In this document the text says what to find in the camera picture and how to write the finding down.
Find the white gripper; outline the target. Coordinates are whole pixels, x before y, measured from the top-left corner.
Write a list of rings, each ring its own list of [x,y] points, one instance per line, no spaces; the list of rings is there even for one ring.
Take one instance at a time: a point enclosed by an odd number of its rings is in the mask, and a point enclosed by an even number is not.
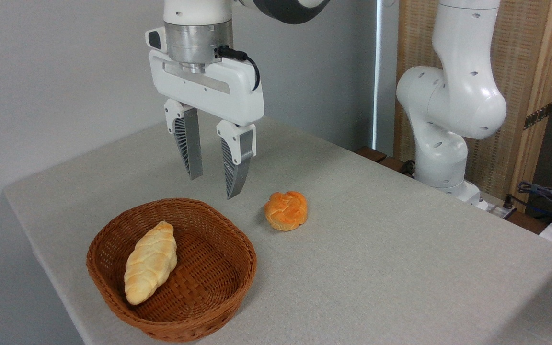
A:
[[[196,108],[223,119],[217,125],[217,133],[221,138],[227,199],[234,198],[243,189],[251,159],[257,154],[256,127],[252,122],[264,115],[262,87],[253,89],[254,68],[223,58],[207,65],[204,73],[190,73],[154,49],[149,53],[149,63],[156,89],[170,98],[164,104],[166,124],[190,179],[203,174]]]

